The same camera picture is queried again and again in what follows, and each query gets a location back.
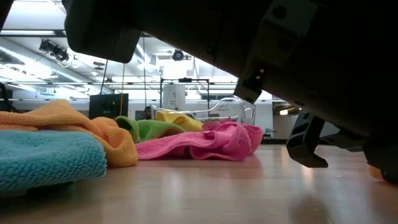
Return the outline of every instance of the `towel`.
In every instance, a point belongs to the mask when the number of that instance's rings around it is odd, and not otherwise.
[[[241,161],[261,143],[259,127],[235,122],[206,125],[206,131],[187,132],[136,144],[138,159],[191,157]]]
[[[222,125],[224,123],[227,123],[227,122],[232,122],[231,117],[226,118],[226,119],[222,119],[222,120],[219,120],[219,121],[208,121],[208,122],[206,122],[206,123],[204,123],[202,125],[201,130],[202,131],[209,131],[209,130],[215,129],[218,126],[220,126],[220,125]]]
[[[186,131],[200,131],[203,123],[190,118],[186,114],[171,113],[173,111],[161,110],[156,113],[155,120],[176,124]]]
[[[104,147],[77,131],[0,131],[0,191],[104,177]]]
[[[128,130],[134,143],[146,140],[158,139],[165,136],[184,133],[185,130],[180,126],[156,120],[130,120],[125,116],[118,116],[115,122],[120,128]]]
[[[127,167],[137,162],[136,147],[128,131],[109,118],[90,120],[66,100],[56,100],[23,114],[0,112],[0,129],[82,131],[92,134],[104,146],[109,166]]]

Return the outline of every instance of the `black plastic bracket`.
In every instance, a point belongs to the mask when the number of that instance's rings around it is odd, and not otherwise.
[[[335,134],[320,136],[320,139],[331,145],[346,149],[349,152],[362,152],[363,146],[366,143],[364,136],[345,129],[339,129]]]
[[[11,9],[14,0],[2,0],[0,1],[0,31],[7,19],[8,13]]]
[[[310,168],[328,167],[327,161],[314,153],[324,124],[325,120],[311,113],[299,114],[286,143],[289,156],[293,160]]]
[[[398,178],[398,143],[388,135],[368,139],[363,152],[368,164]]]

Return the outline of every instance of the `cable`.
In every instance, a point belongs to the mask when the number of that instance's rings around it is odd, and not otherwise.
[[[142,51],[145,54],[145,37],[142,38]],[[147,107],[147,79],[145,72],[145,57],[144,57],[144,91],[145,91],[145,107]]]
[[[46,54],[47,54],[47,53],[42,54],[42,55],[39,57],[39,59],[37,59],[37,60],[35,61],[35,63],[38,62],[40,59],[42,59],[42,58],[44,57],[44,55],[46,55]]]
[[[105,71],[104,71],[104,77],[102,78],[102,84],[101,84],[101,91],[99,91],[99,94],[102,94],[102,88],[104,87],[104,82],[105,82],[105,75],[106,75],[106,69],[108,68],[108,60],[106,61],[105,64]]]
[[[124,85],[124,67],[126,64],[123,64],[123,75],[122,75],[122,93],[120,94],[120,115],[122,116],[122,109],[123,109],[123,85]]]

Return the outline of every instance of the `white wall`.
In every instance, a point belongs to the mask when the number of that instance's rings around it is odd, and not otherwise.
[[[42,105],[47,104],[48,101],[14,101],[14,106],[19,110],[33,110]],[[88,110],[88,101],[71,101],[71,105],[76,110]],[[215,102],[210,103],[210,107],[214,106]],[[158,101],[147,101],[147,106],[159,105]],[[272,120],[272,103],[258,102],[256,105],[255,125],[262,129],[273,128]],[[185,105],[187,110],[205,110],[207,109],[207,102],[205,101],[188,101]],[[144,110],[144,101],[130,101],[129,102],[129,116],[130,119],[135,119],[135,110]]]
[[[297,115],[291,116],[274,116],[274,138],[276,139],[288,139],[290,136],[290,132],[296,122]],[[339,129],[332,125],[329,122],[325,122],[325,125],[322,129],[320,136],[325,136],[329,134],[335,134],[339,131]]]
[[[274,138],[288,139],[296,119],[297,115],[274,116]]]

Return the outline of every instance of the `fluorescent light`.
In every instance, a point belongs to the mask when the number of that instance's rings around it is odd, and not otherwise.
[[[12,85],[12,84],[8,84],[9,86],[15,87],[15,88],[20,88],[23,90],[27,90],[27,91],[36,91],[35,88],[28,86],[28,85],[23,85],[23,84],[19,84],[19,85]]]
[[[150,57],[144,52],[144,49],[142,49],[142,47],[139,44],[137,44],[137,50],[141,53],[141,55],[144,56],[145,62],[149,63],[150,62]]]
[[[5,49],[4,47],[0,47],[0,50],[23,61],[25,63],[24,69],[27,70],[27,72],[29,72],[29,73],[35,74],[35,73],[37,73],[37,71],[39,71],[41,73],[41,75],[43,75],[43,74],[51,75],[52,74],[52,69],[50,67],[43,65],[41,63],[37,63],[35,60],[33,60],[29,57],[23,56],[21,54],[17,54],[11,50]]]
[[[122,79],[123,79],[123,77],[112,77],[112,80],[113,81],[115,81],[115,82],[119,82],[119,83],[121,83],[122,82]],[[140,79],[140,78],[138,78],[138,77],[124,77],[124,80],[123,80],[125,83],[126,82],[134,82],[134,83],[143,83],[143,81]]]
[[[288,115],[288,111],[287,110],[282,110],[279,112],[280,115]]]
[[[88,98],[88,96],[85,95],[84,93],[80,93],[79,91],[76,91],[76,90],[70,90],[70,89],[62,87],[62,86],[57,89],[57,93],[59,93],[61,95],[71,96],[74,98]]]
[[[76,90],[76,87],[74,87],[74,86],[72,86],[72,85],[64,85],[64,87],[68,87],[68,88],[71,88],[71,89]]]
[[[80,67],[80,62],[77,59],[72,59],[72,62],[70,62],[70,66],[72,66],[72,68],[79,68]]]
[[[141,63],[141,64],[137,65],[137,68],[138,68],[140,71],[143,71],[144,68],[145,68],[146,70],[158,70],[158,69],[159,69],[159,66],[152,65],[152,64],[149,64],[149,63]]]
[[[24,82],[41,82],[41,80],[38,78],[34,78],[33,76],[14,71],[7,67],[3,67],[3,69],[0,70],[0,77]]]
[[[46,0],[16,0],[19,2],[47,2]]]
[[[55,35],[52,30],[2,30],[0,35]]]

